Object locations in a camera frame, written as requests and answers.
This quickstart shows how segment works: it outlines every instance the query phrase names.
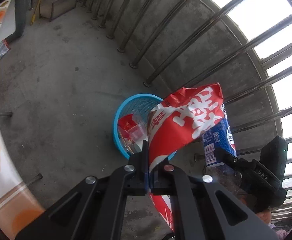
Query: concrete floor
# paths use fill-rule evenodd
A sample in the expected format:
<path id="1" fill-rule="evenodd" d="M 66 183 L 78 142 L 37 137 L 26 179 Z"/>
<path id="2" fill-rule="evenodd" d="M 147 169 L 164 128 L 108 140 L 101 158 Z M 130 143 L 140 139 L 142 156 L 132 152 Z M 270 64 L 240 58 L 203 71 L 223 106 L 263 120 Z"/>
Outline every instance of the concrete floor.
<path id="1" fill-rule="evenodd" d="M 138 70 L 117 52 L 84 8 L 49 22 L 27 24 L 0 61 L 1 132 L 17 170 L 47 208 L 87 175 L 99 178 L 127 163 L 113 144 L 118 106 L 137 93 L 153 93 Z M 193 154 L 177 153 L 174 163 L 201 171 Z M 122 239 L 161 239 L 170 229 L 148 197 L 129 197 Z"/>

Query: metal railing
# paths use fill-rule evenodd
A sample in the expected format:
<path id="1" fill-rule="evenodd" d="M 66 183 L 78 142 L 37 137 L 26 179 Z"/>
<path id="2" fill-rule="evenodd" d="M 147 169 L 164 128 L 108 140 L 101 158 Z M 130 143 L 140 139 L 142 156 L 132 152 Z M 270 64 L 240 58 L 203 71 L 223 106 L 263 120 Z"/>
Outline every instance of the metal railing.
<path id="1" fill-rule="evenodd" d="M 86 5 L 87 0 L 83 0 L 83 6 Z M 114 0 L 109 0 L 107 3 L 107 7 L 104 12 L 104 16 L 102 18 L 100 27 L 105 27 L 105 23 L 107 20 L 108 13 L 112 7 Z M 119 52 L 124 52 L 125 47 L 130 40 L 131 36 L 133 35 L 135 29 L 137 28 L 138 24 L 140 23 L 142 17 L 145 15 L 146 11 L 148 10 L 149 6 L 152 4 L 154 0 L 145 0 L 143 5 L 141 6 L 137 16 L 135 17 L 132 25 L 130 26 L 129 30 L 127 31 L 124 39 L 121 42 L 121 45 L 118 47 Z M 160 22 L 160 24 L 155 28 L 155 30 L 152 32 L 152 34 L 148 37 L 145 44 L 140 49 L 139 53 L 136 55 L 134 60 L 130 63 L 130 66 L 132 68 L 136 68 L 138 65 L 138 62 L 141 60 L 141 58 L 145 55 L 147 50 L 150 48 L 150 46 L 154 43 L 156 38 L 159 36 L 159 34 L 164 30 L 164 28 L 172 21 L 172 19 L 178 14 L 178 12 L 187 4 L 189 0 L 179 0 L 173 8 L 166 14 L 164 19 Z M 200 27 L 198 27 L 190 36 L 188 36 L 178 47 L 174 50 L 160 65 L 159 67 L 144 81 L 144 85 L 149 87 L 151 83 L 157 78 L 182 52 L 184 52 L 189 46 L 191 46 L 197 39 L 199 39 L 204 33 L 206 33 L 212 26 L 214 26 L 217 22 L 223 19 L 223 17 L 227 17 L 227 14 L 235 8 L 238 4 L 243 2 L 244 0 L 231 0 L 228 4 L 226 4 L 224 7 L 220 8 L 219 11 L 216 11 L 214 15 L 205 21 Z M 121 20 L 121 17 L 126 10 L 130 0 L 124 0 L 120 6 L 119 11 L 117 12 L 113 25 L 107 35 L 108 38 L 113 38 L 116 28 L 118 27 L 119 21 Z M 96 7 L 93 13 L 92 19 L 96 20 L 98 17 L 98 12 L 101 6 L 102 0 L 97 0 Z M 92 7 L 94 4 L 94 0 L 91 0 L 88 12 L 92 11 Z M 267 40 L 274 34 L 278 33 L 280 30 L 284 29 L 285 27 L 292 24 L 292 14 L 287 16 L 285 19 L 280 21 L 279 23 L 275 24 L 273 27 L 269 28 L 262 34 L 258 35 L 257 37 L 253 38 L 250 41 L 246 41 L 244 44 L 242 42 L 242 45 L 239 49 L 236 51 L 228 54 L 218 62 L 212 64 L 211 66 L 207 67 L 205 70 L 201 71 L 198 75 L 187 81 L 183 86 L 187 87 L 193 87 L 199 82 L 203 81 L 207 77 L 211 76 L 216 71 L 220 70 L 221 68 L 225 67 L 227 63 L 231 62 L 235 58 L 237 58 L 240 55 L 243 55 L 245 53 L 248 53 L 251 60 L 254 60 L 255 63 L 260 66 L 260 69 L 263 71 L 266 71 L 270 67 L 278 64 L 279 62 L 283 61 L 284 59 L 288 58 L 292 55 L 292 42 L 285 46 L 284 48 L 280 49 L 279 51 L 273 53 L 272 55 L 260 60 L 257 55 L 252 59 L 251 52 L 253 51 L 253 48 L 255 48 L 257 45 L 261 44 L 263 41 Z M 257 84 L 243 89 L 227 98 L 225 98 L 225 104 L 231 104 L 238 100 L 241 100 L 249 95 L 252 95 L 253 93 L 262 90 L 262 89 L 268 89 L 269 86 L 274 84 L 275 82 L 278 82 L 282 80 L 283 78 L 289 76 L 292 74 L 292 66 L 288 67 L 287 69 L 279 72 L 278 74 L 275 74 L 273 76 L 267 77 L 265 75 L 265 78 L 261 78 L 262 80 L 258 82 Z M 264 116 L 262 118 L 237 125 L 235 127 L 232 127 L 232 132 L 239 133 L 245 130 L 253 129 L 258 126 L 262 126 L 265 123 L 273 122 L 275 120 L 281 119 L 289 114 L 292 114 L 292 106 L 280 111 L 275 111 L 272 114 L 269 114 L 267 116 Z M 289 137 L 286 139 L 288 143 L 292 143 L 292 137 Z M 237 151 L 238 155 L 246 155 L 251 153 L 258 153 L 262 149 L 262 146 L 256 146 L 246 149 L 240 149 Z M 287 164 L 292 163 L 292 158 L 287 159 Z M 288 174 L 284 176 L 284 179 L 291 179 L 292 174 Z M 292 185 L 289 187 L 286 187 L 286 190 L 292 190 Z M 287 196 L 287 199 L 292 199 L 292 194 Z M 283 206 L 278 207 L 272 211 L 273 215 L 273 222 L 280 221 L 283 219 L 290 218 L 292 219 L 292 201 L 286 202 Z"/>

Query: red and white packaging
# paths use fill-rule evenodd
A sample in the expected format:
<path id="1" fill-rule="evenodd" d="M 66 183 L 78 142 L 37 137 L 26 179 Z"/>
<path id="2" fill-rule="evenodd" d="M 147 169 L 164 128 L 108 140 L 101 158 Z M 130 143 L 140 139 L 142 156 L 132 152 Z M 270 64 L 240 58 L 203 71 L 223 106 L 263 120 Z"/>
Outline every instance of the red and white packaging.
<path id="1" fill-rule="evenodd" d="M 181 88 L 170 94 L 148 115 L 149 172 L 169 154 L 198 138 L 224 117 L 219 83 L 198 88 Z M 169 196 L 150 197 L 173 230 Z"/>

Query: bright sky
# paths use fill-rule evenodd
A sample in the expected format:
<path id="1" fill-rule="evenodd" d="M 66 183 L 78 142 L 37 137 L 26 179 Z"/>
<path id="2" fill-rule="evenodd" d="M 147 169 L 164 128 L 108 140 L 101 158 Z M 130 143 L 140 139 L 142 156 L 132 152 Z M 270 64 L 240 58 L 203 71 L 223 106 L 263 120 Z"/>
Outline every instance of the bright sky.
<path id="1" fill-rule="evenodd" d="M 212 0 L 220 8 L 231 0 Z M 287 16 L 292 7 L 287 0 L 245 0 L 228 16 L 238 25 L 248 40 L 265 32 Z M 292 24 L 262 42 L 255 48 L 260 59 L 266 58 L 292 42 Z M 267 70 L 269 76 L 275 75 L 292 65 L 292 55 Z M 280 110 L 292 106 L 292 74 L 273 84 Z M 281 119 L 284 138 L 292 136 L 292 114 Z M 292 143 L 288 145 L 288 158 L 292 158 Z M 292 163 L 286 165 L 285 174 L 292 174 Z M 283 186 L 292 185 L 292 179 Z"/>

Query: round logo on label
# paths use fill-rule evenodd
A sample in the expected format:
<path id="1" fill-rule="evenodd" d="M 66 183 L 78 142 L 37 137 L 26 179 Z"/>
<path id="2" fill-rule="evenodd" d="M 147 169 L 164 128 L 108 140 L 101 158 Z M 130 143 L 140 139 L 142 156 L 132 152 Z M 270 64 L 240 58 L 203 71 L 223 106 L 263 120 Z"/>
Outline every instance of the round logo on label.
<path id="1" fill-rule="evenodd" d="M 227 140 L 228 140 L 228 143 L 230 144 L 230 146 L 233 148 L 233 150 L 236 151 L 233 135 L 230 132 L 230 127 L 229 126 L 228 126 L 228 129 L 227 129 Z"/>

